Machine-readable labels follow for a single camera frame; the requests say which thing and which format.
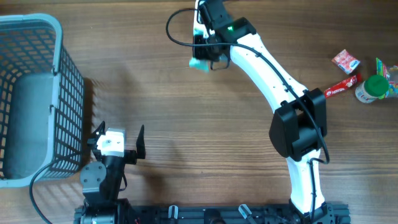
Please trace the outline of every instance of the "table surface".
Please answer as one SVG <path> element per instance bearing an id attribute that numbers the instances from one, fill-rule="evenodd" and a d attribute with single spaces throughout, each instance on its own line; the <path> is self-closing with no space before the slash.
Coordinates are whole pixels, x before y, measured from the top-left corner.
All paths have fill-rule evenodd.
<path id="1" fill-rule="evenodd" d="M 126 167 L 133 205 L 287 203 L 290 178 L 268 131 L 272 111 L 237 66 L 203 73 L 188 67 L 191 49 L 168 40 L 165 22 L 190 2 L 34 4 L 0 14 L 44 12 L 63 26 L 63 41 L 85 77 L 85 133 L 102 120 L 127 130 L 133 149 L 146 126 L 147 159 Z M 375 58 L 398 62 L 396 1 L 231 1 L 277 61 L 308 89 L 347 78 L 331 59 L 347 49 L 364 77 Z M 192 41 L 192 13 L 172 35 Z M 327 100 L 331 163 L 320 166 L 327 201 L 349 205 L 353 223 L 398 218 L 397 99 L 360 103 L 354 89 Z M 54 223 L 70 223 L 82 204 L 78 174 L 38 183 L 37 203 Z M 27 188 L 0 190 L 2 223 L 42 223 Z"/>

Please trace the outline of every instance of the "gray basket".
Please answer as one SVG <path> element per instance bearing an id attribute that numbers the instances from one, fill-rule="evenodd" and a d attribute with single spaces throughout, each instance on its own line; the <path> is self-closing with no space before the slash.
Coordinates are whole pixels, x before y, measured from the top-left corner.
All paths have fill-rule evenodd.
<path id="1" fill-rule="evenodd" d="M 41 167 L 75 152 L 37 180 L 80 168 L 83 86 L 56 18 L 0 16 L 0 187 L 29 185 Z"/>

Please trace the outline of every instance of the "cable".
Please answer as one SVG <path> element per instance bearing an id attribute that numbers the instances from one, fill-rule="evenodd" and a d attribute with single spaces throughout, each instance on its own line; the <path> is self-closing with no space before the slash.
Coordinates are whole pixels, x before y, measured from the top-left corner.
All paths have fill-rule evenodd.
<path id="1" fill-rule="evenodd" d="M 30 184 L 29 184 L 29 197 L 30 197 L 30 201 L 32 202 L 33 207 L 35 208 L 36 212 L 40 215 L 40 217 L 42 217 L 42 219 L 43 219 L 47 224 L 52 224 L 52 223 L 50 222 L 50 220 L 48 220 L 48 219 L 44 216 L 44 214 L 42 213 L 42 211 L 40 211 L 39 207 L 38 207 L 37 204 L 36 204 L 35 198 L 33 197 L 33 183 L 35 182 L 35 179 L 40 175 L 40 173 L 43 172 L 45 169 L 51 167 L 52 165 L 54 165 L 54 164 L 56 164 L 56 163 L 58 163 L 58 162 L 60 162 L 60 161 L 62 161 L 62 160 L 65 160 L 65 159 L 68 159 L 68 158 L 71 158 L 71 157 L 77 156 L 77 155 L 79 155 L 79 154 L 78 154 L 78 153 L 73 153 L 73 154 L 70 154 L 70 155 L 68 155 L 68 156 L 64 156 L 64 157 L 58 158 L 58 159 L 56 159 L 56 160 L 50 162 L 49 164 L 47 164 L 47 165 L 43 166 L 41 169 L 39 169 L 39 170 L 35 173 L 35 175 L 33 175 L 32 180 L 30 181 Z"/>
<path id="2" fill-rule="evenodd" d="M 276 75 L 279 77 L 279 79 L 282 81 L 282 83 L 286 86 L 286 89 L 294 96 L 294 98 L 296 99 L 296 101 L 298 102 L 298 104 L 300 105 L 301 109 L 303 110 L 303 112 L 307 115 L 307 117 L 310 119 L 315 131 L 318 134 L 318 138 L 321 142 L 322 148 L 323 148 L 323 152 L 325 153 L 325 158 L 326 160 L 322 160 L 319 158 L 311 158 L 310 161 L 308 162 L 309 166 L 310 166 L 310 172 L 311 172 L 311 180 L 312 180 L 312 214 L 311 214 L 311 220 L 313 220 L 314 218 L 314 214 L 315 214 L 315 200 L 317 197 L 316 194 L 316 187 L 315 187 L 315 175 L 314 175 L 314 170 L 313 170 L 313 162 L 317 161 L 320 162 L 322 164 L 327 165 L 330 162 L 330 158 L 329 158 L 329 152 L 328 152 L 328 148 L 326 146 L 326 142 L 322 136 L 322 133 L 318 127 L 318 125 L 316 124 L 316 122 L 314 121 L 311 113 L 309 112 L 308 108 L 304 105 L 304 103 L 301 101 L 300 97 L 296 94 L 296 92 L 293 91 L 292 87 L 287 83 L 287 81 L 285 80 L 285 78 L 282 76 L 282 74 L 280 74 L 280 72 L 278 71 L 278 69 L 275 68 L 275 66 L 267 59 L 265 58 L 265 56 L 263 56 L 263 54 L 261 54 L 260 52 L 258 52 L 257 50 L 243 45 L 243 44 L 235 44 L 235 43 L 215 43 L 215 44 L 189 44 L 189 43 L 184 43 L 181 41 L 178 41 L 176 39 L 174 39 L 169 32 L 169 24 L 170 21 L 173 19 L 174 16 L 176 16 L 177 14 L 180 14 L 181 12 L 186 12 L 186 11 L 197 11 L 198 9 L 194 9 L 194 8 L 186 8 L 186 9 L 180 9 L 178 11 L 175 11 L 167 20 L 166 23 L 166 34 L 167 37 L 174 43 L 178 44 L 178 45 L 182 45 L 182 46 L 186 46 L 186 47 L 215 47 L 215 46 L 236 46 L 236 47 L 242 47 L 246 50 L 250 50 L 251 52 L 255 53 L 257 57 L 260 57 L 261 59 L 263 59 L 263 61 L 265 61 L 266 64 L 268 64 L 268 66 L 270 66 L 271 69 L 273 69 L 273 71 L 276 73 Z"/>

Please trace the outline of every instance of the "black cable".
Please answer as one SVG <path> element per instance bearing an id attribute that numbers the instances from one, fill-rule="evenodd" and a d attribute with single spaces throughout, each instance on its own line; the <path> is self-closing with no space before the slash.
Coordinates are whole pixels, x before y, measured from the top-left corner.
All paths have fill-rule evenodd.
<path id="1" fill-rule="evenodd" d="M 79 155 L 79 154 L 78 154 L 78 153 L 73 153 L 73 154 L 70 154 L 70 155 L 68 155 L 68 156 L 63 156 L 63 157 L 61 157 L 61 158 L 58 158 L 58 159 L 56 159 L 56 160 L 50 162 L 49 164 L 47 164 L 47 165 L 43 166 L 41 169 L 39 169 L 39 170 L 35 173 L 35 175 L 33 175 L 32 180 L 30 181 L 30 184 L 29 184 L 29 197 L 30 197 L 30 201 L 32 202 L 33 207 L 35 208 L 36 212 L 40 215 L 40 217 L 42 217 L 42 219 L 43 219 L 47 224 L 52 224 L 52 223 L 50 222 L 50 220 L 48 220 L 48 219 L 44 216 L 44 214 L 42 213 L 42 211 L 39 209 L 39 207 L 38 207 L 37 204 L 36 204 L 35 198 L 33 197 L 33 183 L 35 182 L 35 179 L 40 175 L 40 173 L 43 172 L 45 169 L 51 167 L 52 165 L 54 165 L 54 164 L 56 164 L 56 163 L 58 163 L 58 162 L 60 162 L 60 161 L 62 161 L 62 160 L 65 160 L 65 159 L 68 159 L 68 158 L 71 158 L 71 157 L 77 156 L 77 155 Z"/>
<path id="2" fill-rule="evenodd" d="M 287 83 L 287 81 L 285 80 L 285 78 L 282 76 L 282 74 L 280 74 L 280 72 L 278 71 L 278 69 L 275 68 L 275 66 L 267 59 L 265 58 L 265 56 L 263 56 L 263 54 L 261 54 L 260 52 L 258 52 L 257 50 L 243 45 L 243 44 L 235 44 L 235 43 L 215 43 L 215 44 L 189 44 L 189 43 L 184 43 L 181 41 L 178 41 L 176 39 L 174 39 L 169 32 L 169 24 L 170 21 L 172 20 L 172 18 L 174 16 L 176 16 L 177 14 L 180 14 L 181 12 L 185 12 L 185 11 L 197 11 L 197 9 L 194 8 L 186 8 L 186 9 L 180 9 L 176 12 L 174 12 L 169 19 L 167 20 L 166 23 L 166 34 L 167 37 L 174 43 L 178 44 L 178 45 L 182 45 L 182 46 L 186 46 L 186 47 L 215 47 L 215 46 L 236 46 L 236 47 L 242 47 L 246 50 L 250 50 L 251 52 L 255 53 L 257 57 L 260 57 L 261 59 L 263 59 L 263 61 L 265 61 L 266 64 L 268 64 L 268 66 L 270 66 L 271 69 L 273 69 L 273 71 L 276 73 L 276 75 L 279 77 L 279 79 L 282 81 L 282 83 L 286 86 L 286 89 L 294 96 L 294 98 L 296 99 L 296 101 L 298 102 L 298 104 L 300 105 L 301 109 L 303 110 L 303 112 L 307 115 L 307 117 L 310 119 L 315 131 L 318 134 L 318 138 L 321 142 L 322 148 L 323 148 L 323 152 L 325 153 L 325 158 L 326 160 L 322 160 L 322 159 L 318 159 L 318 158 L 311 158 L 310 161 L 308 162 L 308 164 L 310 165 L 310 172 L 311 172 L 311 179 L 312 179 L 312 214 L 311 214 L 311 220 L 313 220 L 314 218 L 314 214 L 315 214 L 315 199 L 317 197 L 316 194 L 316 187 L 315 187 L 315 175 L 314 175 L 314 170 L 313 170 L 313 162 L 317 161 L 320 162 L 322 164 L 328 164 L 330 162 L 330 158 L 329 158 L 329 152 L 328 152 L 328 148 L 326 146 L 326 142 L 322 136 L 322 133 L 320 131 L 320 128 L 318 127 L 318 125 L 316 124 L 316 122 L 314 121 L 311 113 L 309 112 L 308 108 L 304 105 L 304 103 L 301 101 L 300 97 L 296 94 L 296 92 L 293 91 L 292 87 Z"/>

